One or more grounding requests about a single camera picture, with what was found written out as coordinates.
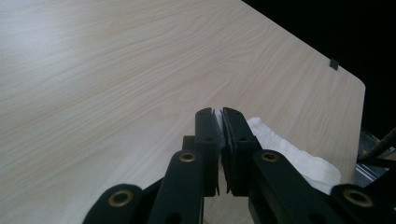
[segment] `white cloth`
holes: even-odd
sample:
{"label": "white cloth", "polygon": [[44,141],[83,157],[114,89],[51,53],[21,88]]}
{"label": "white cloth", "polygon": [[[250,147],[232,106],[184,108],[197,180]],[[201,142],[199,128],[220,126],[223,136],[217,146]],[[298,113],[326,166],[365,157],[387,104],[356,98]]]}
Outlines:
{"label": "white cloth", "polygon": [[282,153],[313,188],[330,194],[332,187],[340,184],[341,174],[332,164],[295,147],[274,133],[260,118],[251,118],[247,124],[263,149]]}

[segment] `light wood grain surface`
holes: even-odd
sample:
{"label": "light wood grain surface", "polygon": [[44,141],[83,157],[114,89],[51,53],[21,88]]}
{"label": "light wood grain surface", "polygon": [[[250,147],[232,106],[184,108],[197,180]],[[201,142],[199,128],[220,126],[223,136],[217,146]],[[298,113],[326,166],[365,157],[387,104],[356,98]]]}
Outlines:
{"label": "light wood grain surface", "polygon": [[[2,1],[0,223],[81,223],[106,189],[147,187],[208,106],[351,181],[364,85],[329,61],[239,0]],[[205,223],[251,223],[220,186]]]}

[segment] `wooden table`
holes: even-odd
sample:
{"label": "wooden table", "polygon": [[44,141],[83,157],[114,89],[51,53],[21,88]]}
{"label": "wooden table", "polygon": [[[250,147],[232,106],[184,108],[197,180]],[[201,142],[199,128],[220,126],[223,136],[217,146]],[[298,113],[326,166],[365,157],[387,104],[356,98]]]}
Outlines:
{"label": "wooden table", "polygon": [[[239,0],[2,1],[0,223],[81,223],[106,189],[147,187],[209,106],[350,182],[364,85],[329,62]],[[250,223],[224,190],[205,223]]]}

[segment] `black background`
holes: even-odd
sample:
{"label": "black background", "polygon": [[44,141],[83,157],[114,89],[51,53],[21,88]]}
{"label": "black background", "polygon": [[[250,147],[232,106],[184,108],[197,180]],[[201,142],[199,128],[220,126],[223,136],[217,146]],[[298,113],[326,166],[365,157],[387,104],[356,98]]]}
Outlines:
{"label": "black background", "polygon": [[383,138],[396,127],[393,1],[245,0],[366,86],[361,127]]}

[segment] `dark floor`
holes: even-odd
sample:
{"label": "dark floor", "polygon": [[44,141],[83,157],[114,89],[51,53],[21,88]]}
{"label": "dark floor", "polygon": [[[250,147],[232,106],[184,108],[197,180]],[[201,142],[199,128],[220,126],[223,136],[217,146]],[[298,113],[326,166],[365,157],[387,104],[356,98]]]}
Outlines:
{"label": "dark floor", "polygon": [[392,1],[244,0],[366,86],[362,128],[383,138],[396,127],[396,8]]}

